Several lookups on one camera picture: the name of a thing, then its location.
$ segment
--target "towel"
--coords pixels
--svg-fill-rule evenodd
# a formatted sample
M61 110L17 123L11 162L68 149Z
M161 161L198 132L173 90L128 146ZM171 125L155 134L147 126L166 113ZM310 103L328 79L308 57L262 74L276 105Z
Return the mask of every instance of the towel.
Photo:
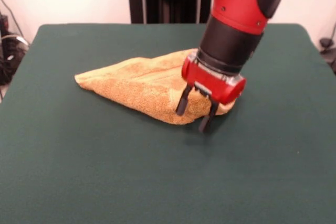
M83 89L138 110L169 124L188 124L209 113L211 103L199 92L188 96L185 113L175 113L186 82L181 76L184 59L193 50L172 52L153 59L131 58L108 67L75 75ZM234 105L220 104L216 115L227 113Z

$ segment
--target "green tablecloth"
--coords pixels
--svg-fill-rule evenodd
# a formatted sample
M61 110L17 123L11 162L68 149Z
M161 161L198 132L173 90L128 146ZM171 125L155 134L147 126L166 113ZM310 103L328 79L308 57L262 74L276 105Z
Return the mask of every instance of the green tablecloth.
M197 47L204 25L47 25L0 105L0 223L336 222L336 81L306 31L270 24L212 135L73 76Z

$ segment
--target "orange towel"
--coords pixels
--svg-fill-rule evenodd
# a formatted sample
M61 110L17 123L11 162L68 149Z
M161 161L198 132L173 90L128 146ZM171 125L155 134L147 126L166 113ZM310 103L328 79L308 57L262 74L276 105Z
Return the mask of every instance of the orange towel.
M188 124L209 113L210 101L191 91L183 116L175 113L186 86L181 67L195 49L173 52L153 59L132 58L115 65L75 75L76 82L107 99L141 111L170 124ZM217 115L228 112L234 102L220 105Z

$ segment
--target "green table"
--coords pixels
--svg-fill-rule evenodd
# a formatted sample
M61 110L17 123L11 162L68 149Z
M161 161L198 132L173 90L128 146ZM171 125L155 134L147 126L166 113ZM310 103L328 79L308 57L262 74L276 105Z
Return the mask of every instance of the green table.
M270 24L213 134L73 76L197 47L204 25L46 25L0 105L0 223L334 224L336 81L306 31Z

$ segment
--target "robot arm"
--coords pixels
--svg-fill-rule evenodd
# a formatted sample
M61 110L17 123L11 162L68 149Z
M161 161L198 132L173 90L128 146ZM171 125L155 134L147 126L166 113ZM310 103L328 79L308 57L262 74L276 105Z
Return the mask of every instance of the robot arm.
M198 51L185 59L182 68L187 86L176 109L178 115L184 113L190 91L200 91L212 103L199 128L204 131L219 104L238 98L246 83L239 73L257 48L280 1L214 0Z

